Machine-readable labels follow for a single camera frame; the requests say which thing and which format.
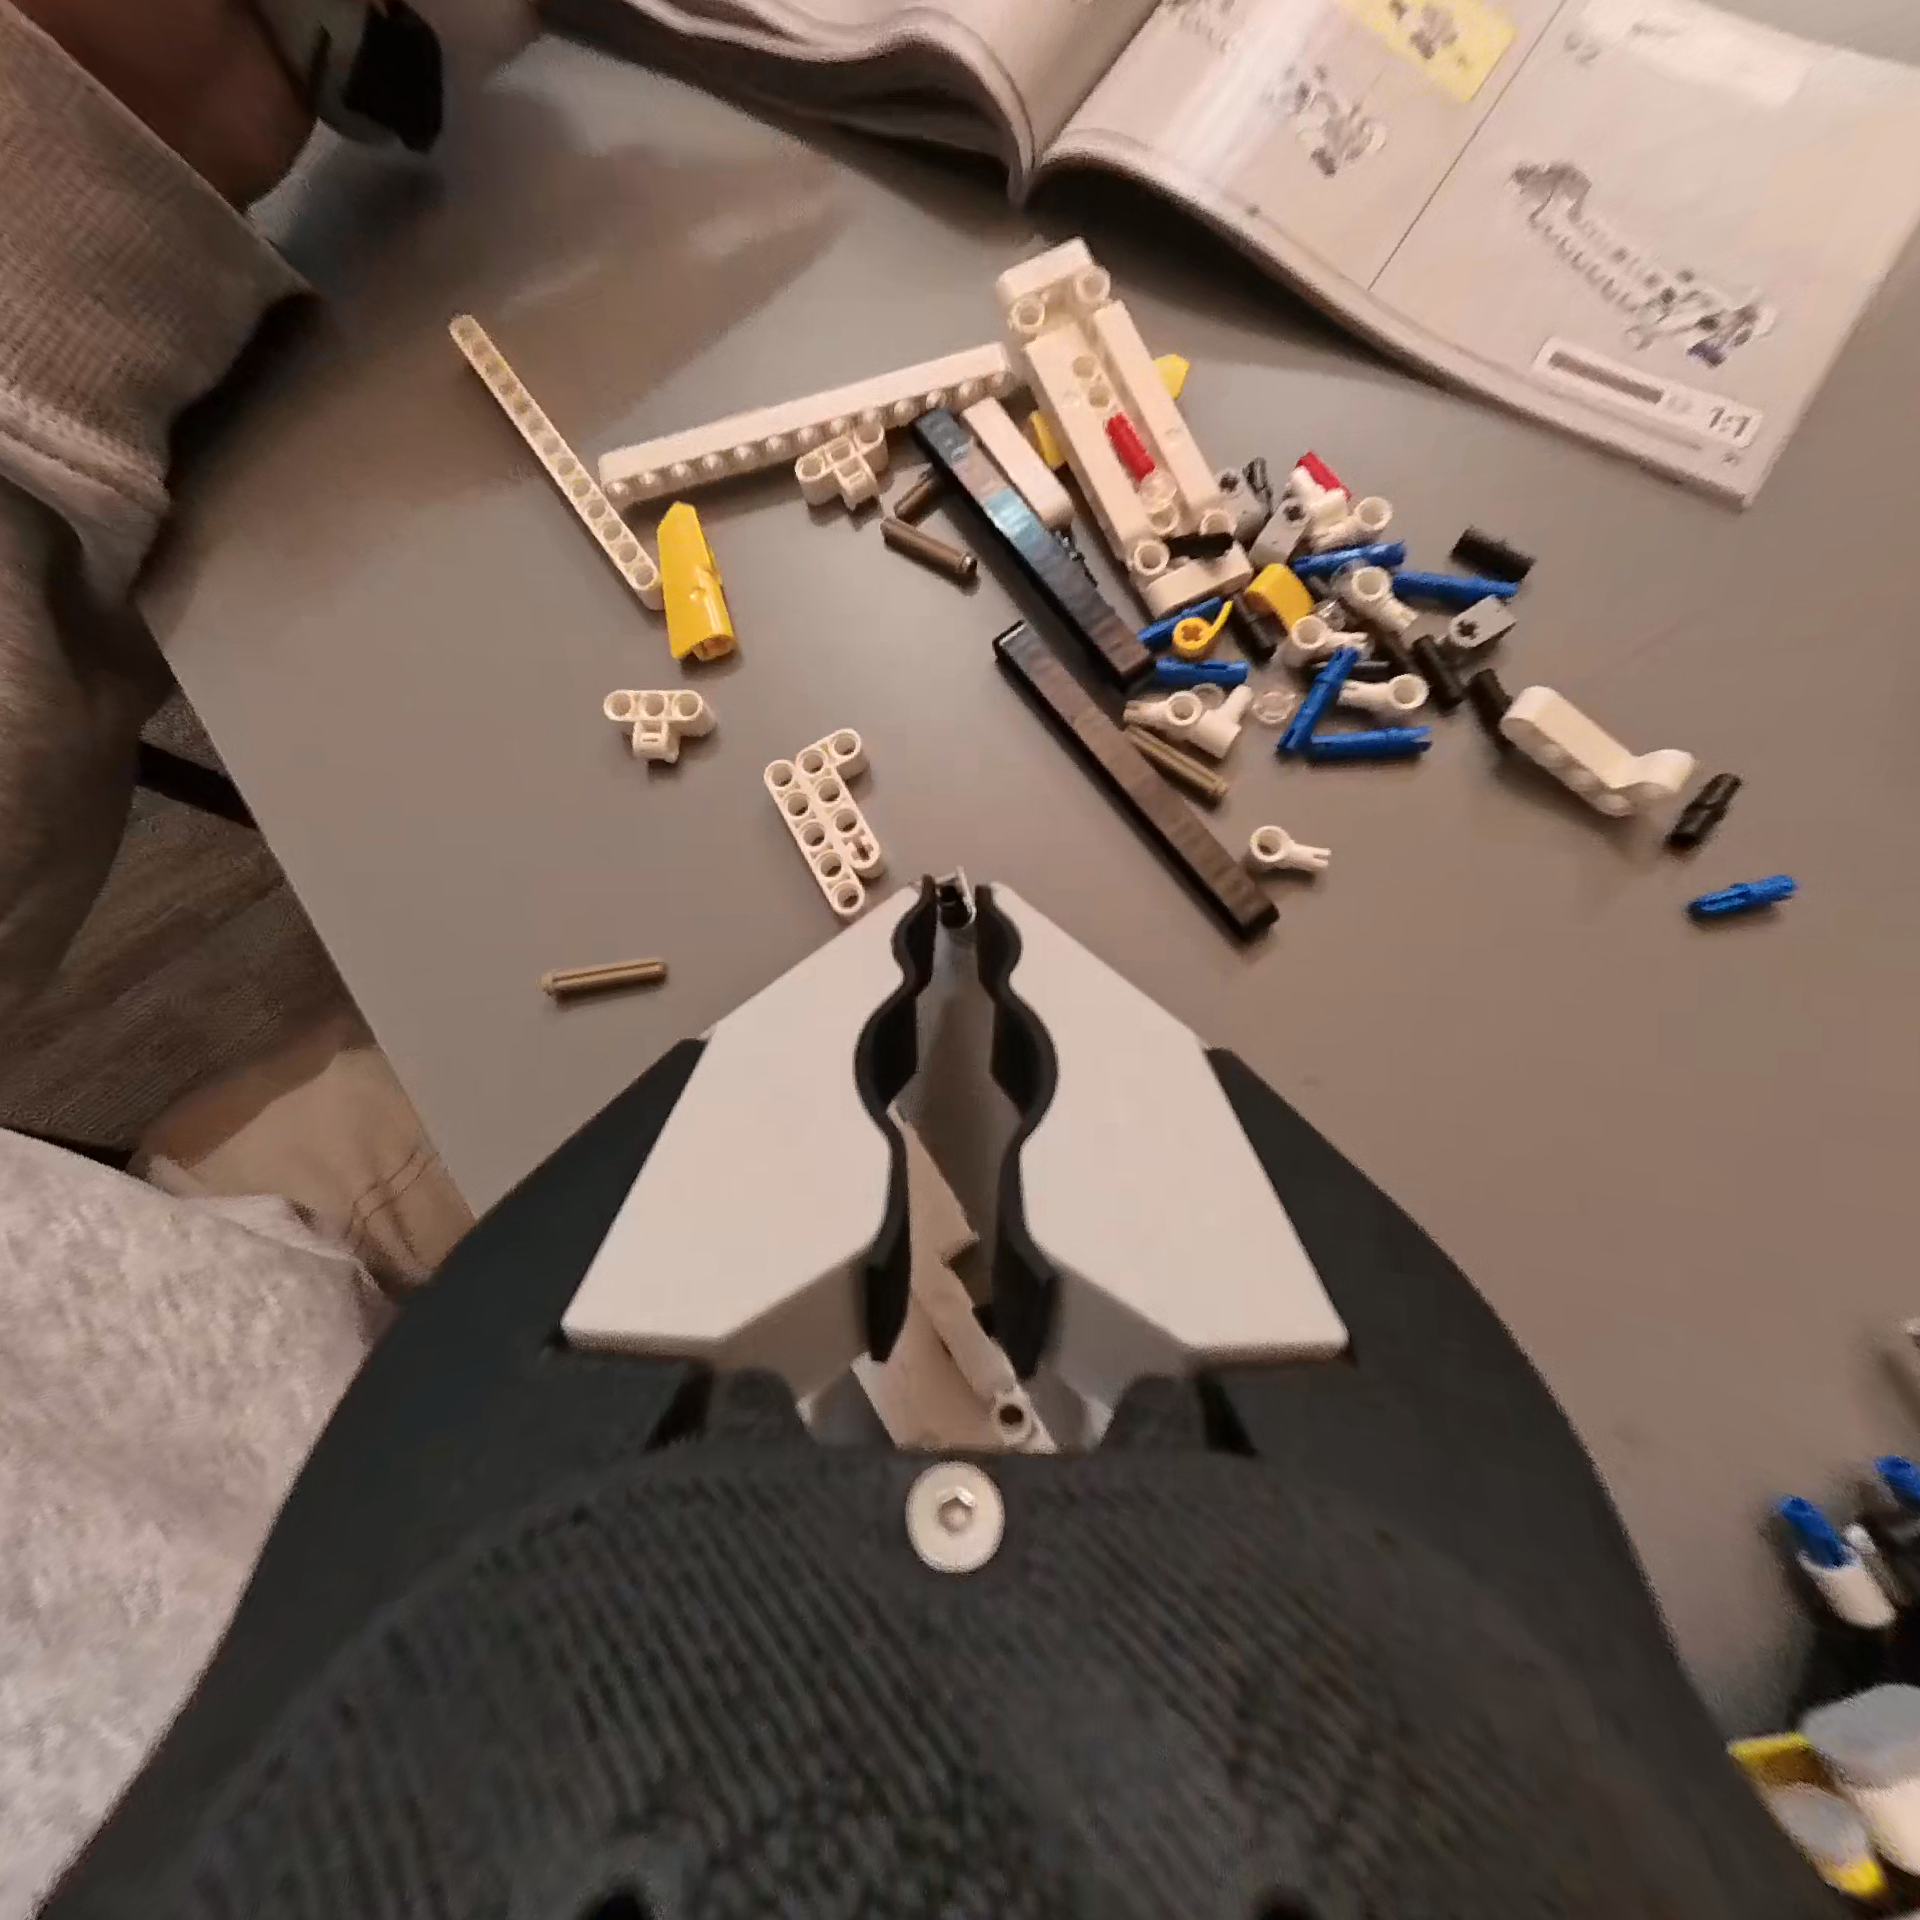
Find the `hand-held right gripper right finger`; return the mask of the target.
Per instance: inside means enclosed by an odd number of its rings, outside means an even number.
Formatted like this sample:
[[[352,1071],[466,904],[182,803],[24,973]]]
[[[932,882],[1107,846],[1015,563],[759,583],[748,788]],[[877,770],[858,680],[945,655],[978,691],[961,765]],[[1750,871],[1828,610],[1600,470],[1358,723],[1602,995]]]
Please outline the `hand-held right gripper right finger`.
[[[1009,1115],[990,1321],[1051,1442],[1088,1451],[1141,1380],[1347,1356],[1209,1043],[1002,882],[974,966]]]

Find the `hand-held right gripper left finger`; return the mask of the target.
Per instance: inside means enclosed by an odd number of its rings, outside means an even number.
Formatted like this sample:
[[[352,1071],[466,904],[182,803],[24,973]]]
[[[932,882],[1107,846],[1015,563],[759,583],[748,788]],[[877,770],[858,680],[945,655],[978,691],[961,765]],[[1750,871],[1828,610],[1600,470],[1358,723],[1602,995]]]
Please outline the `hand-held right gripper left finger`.
[[[899,891],[716,1022],[563,1312],[567,1345],[767,1372],[796,1397],[892,1356],[936,887]]]

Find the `pile of small lego pieces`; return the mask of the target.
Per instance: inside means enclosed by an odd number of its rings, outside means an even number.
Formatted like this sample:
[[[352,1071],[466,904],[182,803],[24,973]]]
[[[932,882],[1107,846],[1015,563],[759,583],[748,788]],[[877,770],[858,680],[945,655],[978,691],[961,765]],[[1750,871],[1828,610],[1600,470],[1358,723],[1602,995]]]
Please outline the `pile of small lego pieces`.
[[[1428,718],[1470,699],[1468,665],[1514,623],[1536,557],[1468,525],[1439,570],[1408,563],[1393,508],[1303,455],[1282,491],[1246,462],[1219,474],[1251,581],[1150,615],[1155,665],[1123,728],[1155,733],[1219,773],[1246,725],[1304,765],[1404,765],[1431,747]]]

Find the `person's left forearm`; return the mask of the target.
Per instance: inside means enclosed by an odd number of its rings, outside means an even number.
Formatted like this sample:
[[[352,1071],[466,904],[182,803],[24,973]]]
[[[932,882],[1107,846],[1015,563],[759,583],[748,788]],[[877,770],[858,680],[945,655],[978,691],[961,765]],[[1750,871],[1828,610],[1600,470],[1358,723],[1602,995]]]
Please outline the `person's left forearm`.
[[[300,283],[16,4],[1,13],[4,682],[168,675],[132,608],[179,418]]]

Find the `white L-shaped lego liftarm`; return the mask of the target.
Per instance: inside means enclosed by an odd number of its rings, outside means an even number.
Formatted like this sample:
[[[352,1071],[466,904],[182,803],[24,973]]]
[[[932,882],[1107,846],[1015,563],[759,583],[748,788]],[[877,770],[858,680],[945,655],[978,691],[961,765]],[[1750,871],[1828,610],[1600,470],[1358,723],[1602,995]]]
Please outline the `white L-shaped lego liftarm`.
[[[866,770],[866,744],[852,728],[836,728],[762,770],[765,792],[838,923],[858,920],[869,882],[885,877],[880,838],[852,792]]]

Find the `thin white lego beam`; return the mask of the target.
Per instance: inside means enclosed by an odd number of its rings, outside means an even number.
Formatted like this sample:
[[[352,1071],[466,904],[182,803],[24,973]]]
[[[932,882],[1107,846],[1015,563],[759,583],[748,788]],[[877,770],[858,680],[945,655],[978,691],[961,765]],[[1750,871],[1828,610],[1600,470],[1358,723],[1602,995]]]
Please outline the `thin white lego beam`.
[[[598,550],[612,563],[612,570],[616,570],[639,602],[659,612],[663,589],[658,562],[622,519],[594,472],[524,388],[487,328],[471,315],[454,315],[448,321],[448,334],[465,358],[466,368],[488,388],[499,412],[514,424],[514,431],[555,491],[563,495],[570,512],[581,520]]]

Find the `long black lego beam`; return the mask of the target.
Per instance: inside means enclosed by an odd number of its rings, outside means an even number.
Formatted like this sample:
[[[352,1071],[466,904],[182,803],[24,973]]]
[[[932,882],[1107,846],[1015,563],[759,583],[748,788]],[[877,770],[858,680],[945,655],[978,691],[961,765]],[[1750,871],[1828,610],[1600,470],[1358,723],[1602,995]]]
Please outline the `long black lego beam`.
[[[911,432],[936,474],[964,500],[990,544],[1104,680],[1133,691],[1153,671],[1153,655],[1095,586],[1092,574],[997,467],[983,441],[946,408],[929,408]]]
[[[1239,943],[1263,938],[1276,906],[1243,871],[1198,813],[1177,798],[1043,637],[1015,622],[992,640],[997,667],[1077,759],[1088,777],[1126,816],[1187,891]]]

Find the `white T-shaped lego connector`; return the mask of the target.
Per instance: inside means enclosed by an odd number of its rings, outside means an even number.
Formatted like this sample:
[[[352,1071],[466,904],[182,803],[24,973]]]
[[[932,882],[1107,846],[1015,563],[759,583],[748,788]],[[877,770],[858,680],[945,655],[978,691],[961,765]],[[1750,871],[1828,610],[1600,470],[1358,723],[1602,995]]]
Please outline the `white T-shaped lego connector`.
[[[624,731],[630,754],[647,765],[677,765],[690,742],[718,731],[716,710],[698,691],[612,691],[601,718]]]

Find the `long white lego brick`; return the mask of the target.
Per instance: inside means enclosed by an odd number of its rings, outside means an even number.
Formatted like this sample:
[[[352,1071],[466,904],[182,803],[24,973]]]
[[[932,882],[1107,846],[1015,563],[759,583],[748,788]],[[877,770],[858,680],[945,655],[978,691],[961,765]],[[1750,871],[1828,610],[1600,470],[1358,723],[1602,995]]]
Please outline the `long white lego brick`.
[[[1002,345],[974,345],[615,448],[599,456],[598,480],[616,508],[639,508],[769,467],[793,467],[842,435],[885,441],[928,410],[964,412],[1020,386],[1022,377]]]

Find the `yellow lego panel piece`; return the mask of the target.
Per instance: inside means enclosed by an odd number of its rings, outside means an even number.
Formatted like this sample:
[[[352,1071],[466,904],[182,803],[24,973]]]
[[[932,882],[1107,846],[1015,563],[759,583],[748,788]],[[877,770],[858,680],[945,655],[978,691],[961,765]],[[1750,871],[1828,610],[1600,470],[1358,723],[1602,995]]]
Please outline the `yellow lego panel piece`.
[[[659,517],[659,592],[673,660],[713,662],[737,648],[721,573],[698,512],[674,501]]]

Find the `white lego cross connector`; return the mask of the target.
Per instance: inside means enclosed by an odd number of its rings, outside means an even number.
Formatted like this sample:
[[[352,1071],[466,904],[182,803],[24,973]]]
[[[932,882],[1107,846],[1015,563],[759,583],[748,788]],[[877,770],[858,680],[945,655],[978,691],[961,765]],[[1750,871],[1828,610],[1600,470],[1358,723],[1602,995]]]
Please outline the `white lego cross connector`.
[[[795,459],[795,480],[809,510],[839,506],[858,512],[878,501],[889,467],[889,441],[880,421],[852,421]]]

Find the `white bent lego liftarm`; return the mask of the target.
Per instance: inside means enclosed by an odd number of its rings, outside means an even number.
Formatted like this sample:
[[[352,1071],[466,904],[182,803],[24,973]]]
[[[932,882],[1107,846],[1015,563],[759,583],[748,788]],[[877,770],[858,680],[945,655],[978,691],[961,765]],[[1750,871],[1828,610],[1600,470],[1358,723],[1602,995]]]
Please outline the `white bent lego liftarm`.
[[[1599,816],[1621,820],[1684,792],[1694,759],[1681,750],[1637,754],[1544,685],[1514,695],[1498,735],[1538,771],[1587,803]]]

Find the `short white lego beam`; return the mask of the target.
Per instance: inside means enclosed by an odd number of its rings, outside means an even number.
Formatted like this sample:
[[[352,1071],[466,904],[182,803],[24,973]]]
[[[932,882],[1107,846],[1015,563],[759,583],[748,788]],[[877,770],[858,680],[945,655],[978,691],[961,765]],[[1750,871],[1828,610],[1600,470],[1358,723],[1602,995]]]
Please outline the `short white lego beam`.
[[[1033,515],[1054,533],[1073,522],[1073,501],[1047,467],[1027,432],[1015,424],[999,396],[983,396],[961,414],[972,439],[983,448],[1006,484],[1020,493]]]

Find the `partly built lego truck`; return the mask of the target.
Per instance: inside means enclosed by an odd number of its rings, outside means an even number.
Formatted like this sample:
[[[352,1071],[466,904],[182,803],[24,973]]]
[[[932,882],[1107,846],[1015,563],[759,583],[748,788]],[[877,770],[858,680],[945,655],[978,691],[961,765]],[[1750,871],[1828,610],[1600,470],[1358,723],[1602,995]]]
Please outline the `partly built lego truck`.
[[[1733,1740],[1740,1770],[1852,1916],[1917,1914],[1917,1466],[1875,1456],[1854,1508],[1774,1508],[1813,1642],[1780,1731]]]

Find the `lego instruction booklet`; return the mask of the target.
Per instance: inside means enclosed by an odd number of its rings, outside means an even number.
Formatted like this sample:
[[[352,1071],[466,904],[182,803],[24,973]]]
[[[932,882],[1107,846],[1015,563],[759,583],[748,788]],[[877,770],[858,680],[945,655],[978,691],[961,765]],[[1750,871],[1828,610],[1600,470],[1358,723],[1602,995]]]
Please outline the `lego instruction booklet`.
[[[738,100],[1099,170],[1443,384],[1749,506],[1916,236],[1917,72],[1688,2],[540,4]]]

